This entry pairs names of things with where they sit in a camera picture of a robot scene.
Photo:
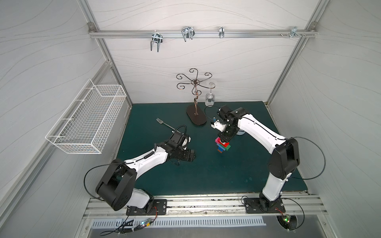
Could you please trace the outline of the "red long lego brick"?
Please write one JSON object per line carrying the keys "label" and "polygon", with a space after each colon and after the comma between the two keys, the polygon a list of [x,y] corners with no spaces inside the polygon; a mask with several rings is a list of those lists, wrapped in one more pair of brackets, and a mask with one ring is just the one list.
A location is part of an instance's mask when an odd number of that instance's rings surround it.
{"label": "red long lego brick", "polygon": [[219,142],[221,145],[223,145],[224,147],[227,147],[230,143],[229,142]]}

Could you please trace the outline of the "green long lego brick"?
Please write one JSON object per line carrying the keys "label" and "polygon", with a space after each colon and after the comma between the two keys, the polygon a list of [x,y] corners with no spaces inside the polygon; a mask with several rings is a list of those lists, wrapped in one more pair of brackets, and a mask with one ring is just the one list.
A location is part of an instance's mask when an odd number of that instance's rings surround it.
{"label": "green long lego brick", "polygon": [[222,144],[218,144],[218,147],[221,149],[221,150],[229,150],[230,149],[230,145],[227,145],[227,146],[224,146]]}

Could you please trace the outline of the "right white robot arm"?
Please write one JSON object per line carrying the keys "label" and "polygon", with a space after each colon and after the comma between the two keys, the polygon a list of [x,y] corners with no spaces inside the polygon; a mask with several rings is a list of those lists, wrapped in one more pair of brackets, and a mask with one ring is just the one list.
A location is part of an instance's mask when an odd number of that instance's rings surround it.
{"label": "right white robot arm", "polygon": [[285,183],[300,164],[298,142],[270,130],[244,108],[231,110],[224,105],[217,114],[222,122],[214,122],[213,127],[220,131],[218,137],[222,142],[229,142],[239,130],[243,130],[270,154],[269,176],[258,201],[261,210],[269,211],[280,201]]}

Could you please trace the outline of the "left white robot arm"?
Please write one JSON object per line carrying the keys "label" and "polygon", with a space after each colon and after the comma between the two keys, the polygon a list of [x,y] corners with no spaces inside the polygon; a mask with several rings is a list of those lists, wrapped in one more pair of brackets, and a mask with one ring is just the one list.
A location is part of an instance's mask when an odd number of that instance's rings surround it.
{"label": "left white robot arm", "polygon": [[124,161],[113,160],[95,189],[97,195],[115,211],[129,206],[140,209],[142,213],[150,213],[154,197],[135,188],[137,179],[171,159],[192,162],[195,151],[187,148],[190,141],[189,135],[176,131],[169,139],[155,144],[152,150],[138,157]]}

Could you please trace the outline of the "light blue mug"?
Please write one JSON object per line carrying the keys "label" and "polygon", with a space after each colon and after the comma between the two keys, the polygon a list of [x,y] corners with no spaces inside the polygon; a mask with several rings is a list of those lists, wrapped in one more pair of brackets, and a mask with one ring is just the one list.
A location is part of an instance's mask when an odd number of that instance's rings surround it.
{"label": "light blue mug", "polygon": [[236,135],[244,135],[246,132],[244,130],[238,130]]}

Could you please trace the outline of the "dark oval stand base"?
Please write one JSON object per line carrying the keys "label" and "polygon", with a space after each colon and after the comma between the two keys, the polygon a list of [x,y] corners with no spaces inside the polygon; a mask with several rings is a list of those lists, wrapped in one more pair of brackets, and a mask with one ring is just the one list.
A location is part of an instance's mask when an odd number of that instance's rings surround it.
{"label": "dark oval stand base", "polygon": [[192,104],[187,107],[186,113],[191,119],[192,123],[197,126],[202,126],[207,122],[207,117],[205,113],[201,110],[199,106]]}

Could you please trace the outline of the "silver metal fork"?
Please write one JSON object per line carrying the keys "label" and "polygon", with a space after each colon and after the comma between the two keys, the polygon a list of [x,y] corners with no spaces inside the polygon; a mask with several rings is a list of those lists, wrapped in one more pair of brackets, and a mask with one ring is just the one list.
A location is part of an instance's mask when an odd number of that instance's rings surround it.
{"label": "silver metal fork", "polygon": [[156,121],[161,124],[161,125],[165,125],[167,127],[169,127],[170,129],[172,130],[175,130],[175,128],[173,128],[172,126],[168,125],[167,123],[163,122],[160,118],[157,118]]}

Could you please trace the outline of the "copper stand pole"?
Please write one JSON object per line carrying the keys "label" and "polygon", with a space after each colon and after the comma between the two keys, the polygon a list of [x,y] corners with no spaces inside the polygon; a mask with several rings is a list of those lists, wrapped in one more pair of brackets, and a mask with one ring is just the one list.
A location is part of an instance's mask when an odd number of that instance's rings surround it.
{"label": "copper stand pole", "polygon": [[184,89],[186,88],[186,85],[192,85],[193,88],[192,88],[192,90],[191,90],[191,93],[195,96],[193,102],[194,102],[194,104],[197,106],[197,100],[198,100],[199,96],[201,95],[201,91],[198,90],[197,87],[200,86],[200,87],[209,89],[209,87],[202,86],[201,83],[204,82],[204,81],[206,81],[206,80],[211,79],[213,75],[212,75],[212,73],[210,73],[210,72],[206,72],[206,73],[204,74],[204,76],[207,76],[207,78],[206,78],[206,79],[203,79],[203,80],[199,80],[199,79],[198,79],[198,74],[199,74],[198,69],[196,69],[196,68],[191,68],[191,69],[189,69],[189,72],[190,72],[190,73],[196,73],[196,77],[195,77],[194,79],[191,79],[191,78],[189,78],[188,76],[186,76],[185,74],[183,74],[183,73],[179,73],[179,74],[176,75],[176,79],[177,79],[177,80],[182,80],[182,79],[185,77],[185,78],[188,79],[190,82],[189,82],[189,83],[179,82],[179,83],[177,84],[176,87],[177,87],[177,89],[179,89],[179,90],[184,90]]}

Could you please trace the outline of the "small metal hook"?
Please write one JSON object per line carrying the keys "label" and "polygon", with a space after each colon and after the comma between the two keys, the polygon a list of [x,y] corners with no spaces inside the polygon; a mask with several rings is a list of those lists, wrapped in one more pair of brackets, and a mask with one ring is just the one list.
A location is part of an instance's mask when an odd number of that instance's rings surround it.
{"label": "small metal hook", "polygon": [[224,38],[225,35],[225,29],[223,26],[219,27],[219,38],[222,39]]}

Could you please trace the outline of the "metal angled hook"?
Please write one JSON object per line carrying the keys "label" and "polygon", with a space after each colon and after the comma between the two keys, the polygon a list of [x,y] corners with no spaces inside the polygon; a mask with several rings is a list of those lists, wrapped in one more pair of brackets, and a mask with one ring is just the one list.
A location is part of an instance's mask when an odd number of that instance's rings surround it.
{"label": "metal angled hook", "polygon": [[195,32],[194,28],[192,26],[187,26],[181,29],[181,34],[185,42],[187,42],[188,39],[193,39]]}

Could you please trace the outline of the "metal double hook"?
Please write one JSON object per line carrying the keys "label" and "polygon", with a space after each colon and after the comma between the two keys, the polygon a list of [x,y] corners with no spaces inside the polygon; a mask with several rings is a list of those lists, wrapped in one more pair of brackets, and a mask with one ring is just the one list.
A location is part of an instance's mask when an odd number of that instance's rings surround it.
{"label": "metal double hook", "polygon": [[157,52],[159,52],[160,45],[162,44],[162,42],[163,42],[163,36],[161,34],[155,32],[151,36],[150,50],[153,51],[153,47],[154,47],[154,45],[156,45]]}

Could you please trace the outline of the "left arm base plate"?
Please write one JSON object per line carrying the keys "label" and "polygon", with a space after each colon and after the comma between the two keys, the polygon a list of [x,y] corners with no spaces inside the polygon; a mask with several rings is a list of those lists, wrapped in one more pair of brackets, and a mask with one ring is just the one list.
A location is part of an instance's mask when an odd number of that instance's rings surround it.
{"label": "left arm base plate", "polygon": [[153,199],[150,200],[144,208],[137,208],[128,206],[126,215],[130,216],[156,216],[166,215],[167,213],[167,200],[166,199]]}

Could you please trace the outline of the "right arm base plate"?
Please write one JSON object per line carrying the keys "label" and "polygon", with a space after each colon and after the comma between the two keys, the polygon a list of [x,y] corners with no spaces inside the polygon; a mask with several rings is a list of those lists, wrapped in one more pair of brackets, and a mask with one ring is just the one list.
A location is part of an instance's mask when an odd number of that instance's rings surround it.
{"label": "right arm base plate", "polygon": [[278,214],[286,212],[281,198],[277,198],[275,201],[268,201],[265,197],[245,197],[242,199],[242,202],[247,214]]}

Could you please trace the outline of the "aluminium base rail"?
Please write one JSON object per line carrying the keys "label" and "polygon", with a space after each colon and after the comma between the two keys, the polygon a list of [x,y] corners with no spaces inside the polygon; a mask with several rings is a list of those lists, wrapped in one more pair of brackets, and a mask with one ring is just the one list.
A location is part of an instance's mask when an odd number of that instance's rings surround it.
{"label": "aluminium base rail", "polygon": [[[257,198],[258,193],[221,193],[192,195],[159,195],[165,199],[167,215],[246,215],[244,198]],[[318,195],[307,192],[284,192],[283,207],[291,215],[327,215],[328,212]]]}

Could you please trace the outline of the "metal bracket hook right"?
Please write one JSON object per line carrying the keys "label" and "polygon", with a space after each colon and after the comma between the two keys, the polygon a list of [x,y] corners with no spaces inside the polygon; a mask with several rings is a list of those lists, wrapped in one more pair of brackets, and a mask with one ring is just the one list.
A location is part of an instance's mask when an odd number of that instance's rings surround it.
{"label": "metal bracket hook right", "polygon": [[303,38],[304,37],[304,34],[300,34],[298,32],[298,28],[297,27],[293,27],[289,33],[287,34],[280,34],[281,37],[288,37],[289,39],[291,38]]}

